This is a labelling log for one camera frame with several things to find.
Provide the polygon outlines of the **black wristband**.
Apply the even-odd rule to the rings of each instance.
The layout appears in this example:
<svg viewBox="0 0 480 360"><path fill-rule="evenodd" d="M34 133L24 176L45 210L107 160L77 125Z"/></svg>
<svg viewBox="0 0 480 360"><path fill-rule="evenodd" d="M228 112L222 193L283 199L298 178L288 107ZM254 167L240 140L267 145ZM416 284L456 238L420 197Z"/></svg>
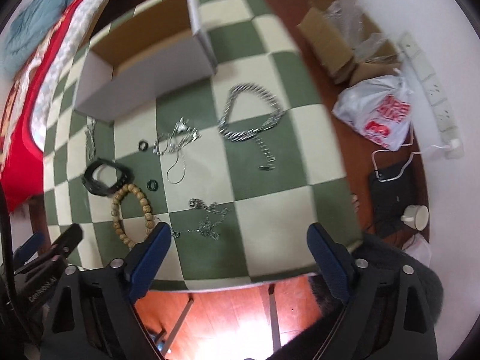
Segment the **black wristband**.
<svg viewBox="0 0 480 360"><path fill-rule="evenodd" d="M115 161L97 158L87 166L81 181L87 191L96 196L111 196L134 180L132 170Z"/></svg>

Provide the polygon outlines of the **white cup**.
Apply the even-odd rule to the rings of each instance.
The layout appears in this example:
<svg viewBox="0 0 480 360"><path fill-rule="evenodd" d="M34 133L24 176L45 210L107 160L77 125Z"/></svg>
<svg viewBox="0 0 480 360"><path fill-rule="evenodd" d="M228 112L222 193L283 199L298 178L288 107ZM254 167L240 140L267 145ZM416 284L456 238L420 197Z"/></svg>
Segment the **white cup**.
<svg viewBox="0 0 480 360"><path fill-rule="evenodd" d="M430 219L430 212L426 205L408 205L400 220L409 228L419 232L425 230Z"/></svg>

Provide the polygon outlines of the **black box on floor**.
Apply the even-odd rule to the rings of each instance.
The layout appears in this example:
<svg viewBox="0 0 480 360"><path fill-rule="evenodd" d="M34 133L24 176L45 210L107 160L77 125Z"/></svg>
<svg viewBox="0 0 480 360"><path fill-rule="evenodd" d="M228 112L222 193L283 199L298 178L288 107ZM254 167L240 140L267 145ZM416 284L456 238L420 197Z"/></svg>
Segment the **black box on floor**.
<svg viewBox="0 0 480 360"><path fill-rule="evenodd" d="M416 184L413 170L407 167L400 178L404 162L371 172L368 187L373 206L373 225L378 237L384 239L404 227L400 220L409 205L416 204Z"/></svg>

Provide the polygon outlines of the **red bed quilt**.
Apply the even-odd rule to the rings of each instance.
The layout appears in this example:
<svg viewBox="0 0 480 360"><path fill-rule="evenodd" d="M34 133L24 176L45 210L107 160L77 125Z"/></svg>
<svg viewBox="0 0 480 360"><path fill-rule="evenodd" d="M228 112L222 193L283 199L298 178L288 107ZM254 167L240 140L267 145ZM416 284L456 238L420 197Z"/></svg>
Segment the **red bed quilt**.
<svg viewBox="0 0 480 360"><path fill-rule="evenodd" d="M17 72L1 120L1 190L10 213L43 192L43 151L33 147L28 122L54 27Z"/></svg>

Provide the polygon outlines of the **green white checkered tablecloth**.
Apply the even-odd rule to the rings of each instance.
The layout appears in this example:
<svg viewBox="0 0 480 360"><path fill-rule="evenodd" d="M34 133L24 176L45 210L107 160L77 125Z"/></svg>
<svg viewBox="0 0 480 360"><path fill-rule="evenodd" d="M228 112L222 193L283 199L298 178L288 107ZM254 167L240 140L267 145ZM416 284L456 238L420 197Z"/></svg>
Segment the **green white checkered tablecloth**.
<svg viewBox="0 0 480 360"><path fill-rule="evenodd" d="M314 222L349 249L361 240L329 111L300 52L264 0L198 0L219 65L214 77L149 101L112 125L97 123L97 155L133 171L155 220L175 232L154 281L159 290L211 290L313 272ZM229 91L255 83L284 110L260 134L274 155L264 171L255 141L217 129Z"/></svg>

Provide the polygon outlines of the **white red plastic bag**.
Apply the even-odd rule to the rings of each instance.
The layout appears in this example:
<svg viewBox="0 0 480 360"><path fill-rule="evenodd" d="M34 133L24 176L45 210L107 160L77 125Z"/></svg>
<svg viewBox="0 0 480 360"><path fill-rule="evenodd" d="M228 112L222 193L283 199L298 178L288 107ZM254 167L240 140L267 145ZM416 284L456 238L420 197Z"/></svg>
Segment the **white red plastic bag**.
<svg viewBox="0 0 480 360"><path fill-rule="evenodd" d="M367 140L397 151L410 127L411 94L405 77L395 69L392 74L362 80L343 90L332 113Z"/></svg>

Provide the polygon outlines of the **white power strip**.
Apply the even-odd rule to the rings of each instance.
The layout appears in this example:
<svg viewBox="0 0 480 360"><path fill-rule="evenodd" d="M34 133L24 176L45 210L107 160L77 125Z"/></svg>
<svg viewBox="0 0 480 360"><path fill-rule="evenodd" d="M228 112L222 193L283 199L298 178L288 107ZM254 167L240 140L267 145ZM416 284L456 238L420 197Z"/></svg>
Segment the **white power strip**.
<svg viewBox="0 0 480 360"><path fill-rule="evenodd" d="M412 69L421 83L433 113L440 139L446 147L446 157L449 159L462 158L465 155L465 150L459 127L436 71L411 33L402 33L398 46L412 65Z"/></svg>

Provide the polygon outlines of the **white cardboard box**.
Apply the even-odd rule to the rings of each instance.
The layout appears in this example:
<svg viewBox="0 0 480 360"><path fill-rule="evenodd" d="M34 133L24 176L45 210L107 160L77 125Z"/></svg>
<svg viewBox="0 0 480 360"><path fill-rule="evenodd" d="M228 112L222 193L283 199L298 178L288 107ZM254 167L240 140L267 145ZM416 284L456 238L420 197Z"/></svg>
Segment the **white cardboard box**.
<svg viewBox="0 0 480 360"><path fill-rule="evenodd" d="M72 105L84 116L112 123L214 76L217 65L198 0L151 0L91 39Z"/></svg>

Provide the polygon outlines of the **brown cardboard box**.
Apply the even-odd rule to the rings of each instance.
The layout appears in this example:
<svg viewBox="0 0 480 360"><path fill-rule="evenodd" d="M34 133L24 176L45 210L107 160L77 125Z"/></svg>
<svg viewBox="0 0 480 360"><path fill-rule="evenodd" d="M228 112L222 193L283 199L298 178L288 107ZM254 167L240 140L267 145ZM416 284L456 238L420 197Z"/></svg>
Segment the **brown cardboard box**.
<svg viewBox="0 0 480 360"><path fill-rule="evenodd" d="M396 63L358 63L355 60L352 49L326 17L326 10L333 1L308 0L310 8L298 29L334 83L354 86L362 80L389 75L400 69L397 49L389 38L389 46L385 50L395 49Z"/></svg>

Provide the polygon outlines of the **checkered mattress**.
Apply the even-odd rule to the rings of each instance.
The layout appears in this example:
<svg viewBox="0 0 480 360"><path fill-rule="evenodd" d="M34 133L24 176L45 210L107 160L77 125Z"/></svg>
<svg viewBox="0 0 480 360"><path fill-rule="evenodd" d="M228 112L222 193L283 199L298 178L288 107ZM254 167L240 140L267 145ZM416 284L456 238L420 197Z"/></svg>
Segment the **checkered mattress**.
<svg viewBox="0 0 480 360"><path fill-rule="evenodd" d="M62 72L73 64L73 57L95 26L95 17L108 0L73 0L54 27L49 46L41 62L44 69L38 94L33 96L32 116L28 122L33 147L43 151L47 137L47 119Z"/></svg>

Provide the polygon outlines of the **clear plastic packaging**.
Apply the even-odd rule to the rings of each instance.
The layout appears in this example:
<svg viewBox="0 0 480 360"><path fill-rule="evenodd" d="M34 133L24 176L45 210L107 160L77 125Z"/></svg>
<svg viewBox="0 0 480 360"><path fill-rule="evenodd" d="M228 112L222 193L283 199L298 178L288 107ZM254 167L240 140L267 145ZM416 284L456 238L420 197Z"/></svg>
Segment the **clear plastic packaging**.
<svg viewBox="0 0 480 360"><path fill-rule="evenodd" d="M334 0L325 13L358 63L396 63L395 49L386 50L387 35L363 12L358 0Z"/></svg>

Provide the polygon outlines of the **blue blanket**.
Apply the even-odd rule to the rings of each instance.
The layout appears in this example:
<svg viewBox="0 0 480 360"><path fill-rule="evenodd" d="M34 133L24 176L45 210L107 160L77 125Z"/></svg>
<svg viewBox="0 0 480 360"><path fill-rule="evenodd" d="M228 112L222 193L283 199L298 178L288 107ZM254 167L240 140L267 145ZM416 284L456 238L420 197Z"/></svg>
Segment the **blue blanket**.
<svg viewBox="0 0 480 360"><path fill-rule="evenodd" d="M73 1L32 0L12 21L1 52L3 68L9 77L24 66Z"/></svg>

